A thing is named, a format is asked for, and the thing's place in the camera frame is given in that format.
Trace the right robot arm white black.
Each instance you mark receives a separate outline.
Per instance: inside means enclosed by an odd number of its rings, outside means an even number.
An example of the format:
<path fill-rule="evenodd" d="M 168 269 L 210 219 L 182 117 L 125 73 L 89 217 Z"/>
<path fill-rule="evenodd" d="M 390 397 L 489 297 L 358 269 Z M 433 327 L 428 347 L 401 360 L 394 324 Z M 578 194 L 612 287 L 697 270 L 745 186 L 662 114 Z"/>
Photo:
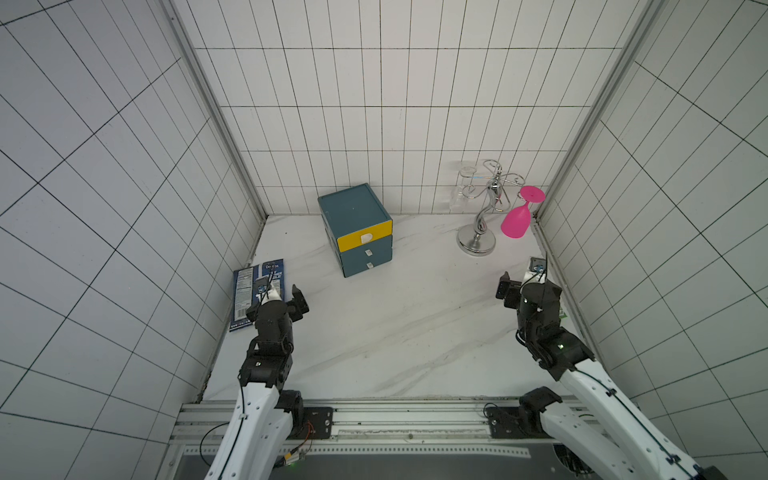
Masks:
<path fill-rule="evenodd" d="M 552 438 L 602 479 L 721 479 L 666 437 L 611 379 L 589 347 L 561 324 L 562 289 L 544 271 L 524 281 L 503 274 L 496 296 L 517 313 L 516 339 L 537 365 L 587 409 L 578 414 L 548 387 L 516 407 L 486 404 L 491 434 Z"/>

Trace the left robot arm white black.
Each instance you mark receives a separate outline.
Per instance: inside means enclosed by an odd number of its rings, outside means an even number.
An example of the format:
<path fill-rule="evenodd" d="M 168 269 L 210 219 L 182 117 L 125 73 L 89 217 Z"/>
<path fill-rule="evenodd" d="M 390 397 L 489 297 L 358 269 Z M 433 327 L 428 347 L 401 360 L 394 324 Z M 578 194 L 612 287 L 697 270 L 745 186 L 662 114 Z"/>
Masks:
<path fill-rule="evenodd" d="M 271 289 L 247 310 L 256 335 L 240 367 L 239 397 L 208 479 L 267 479 L 288 463 L 290 456 L 279 451 L 306 421 L 301 393 L 284 386 L 293 365 L 293 324 L 308 312 L 297 287 L 287 301 Z"/>

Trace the teal drawer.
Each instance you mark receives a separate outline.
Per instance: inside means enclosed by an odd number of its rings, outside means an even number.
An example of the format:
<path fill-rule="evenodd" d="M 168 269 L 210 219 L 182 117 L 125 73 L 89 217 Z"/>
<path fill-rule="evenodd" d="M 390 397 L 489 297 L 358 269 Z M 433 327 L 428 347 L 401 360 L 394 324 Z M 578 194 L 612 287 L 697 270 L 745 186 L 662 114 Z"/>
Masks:
<path fill-rule="evenodd" d="M 357 275 L 373 269 L 392 259 L 392 249 L 375 250 L 370 248 L 357 248 L 341 253 L 342 271 L 345 278 Z"/>
<path fill-rule="evenodd" d="M 389 262 L 392 259 L 393 237 L 391 235 L 373 240 L 340 254 L 344 266 L 352 267 L 368 263 L 374 266 Z"/>

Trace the yellow top drawer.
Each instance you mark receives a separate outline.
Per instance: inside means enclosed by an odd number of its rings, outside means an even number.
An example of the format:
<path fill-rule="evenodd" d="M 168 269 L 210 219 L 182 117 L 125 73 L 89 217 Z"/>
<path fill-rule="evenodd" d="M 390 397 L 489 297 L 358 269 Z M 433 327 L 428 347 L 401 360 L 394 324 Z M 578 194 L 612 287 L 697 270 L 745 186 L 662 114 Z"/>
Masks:
<path fill-rule="evenodd" d="M 337 240 L 337 247 L 340 253 L 361 247 L 373 241 L 391 236 L 393 233 L 393 221 L 387 220 L 375 225 L 371 225 L 361 230 L 354 231 L 340 236 Z"/>

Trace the teal bottom drawer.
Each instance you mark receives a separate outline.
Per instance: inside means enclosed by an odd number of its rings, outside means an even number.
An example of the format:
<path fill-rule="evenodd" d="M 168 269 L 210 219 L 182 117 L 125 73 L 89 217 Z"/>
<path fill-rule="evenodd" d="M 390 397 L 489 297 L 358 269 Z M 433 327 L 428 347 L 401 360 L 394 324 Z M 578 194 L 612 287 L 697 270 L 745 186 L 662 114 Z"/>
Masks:
<path fill-rule="evenodd" d="M 392 259 L 392 249 L 375 250 L 370 248 L 357 248 L 341 253 L 342 271 L 345 278 L 357 275 L 373 269 Z"/>

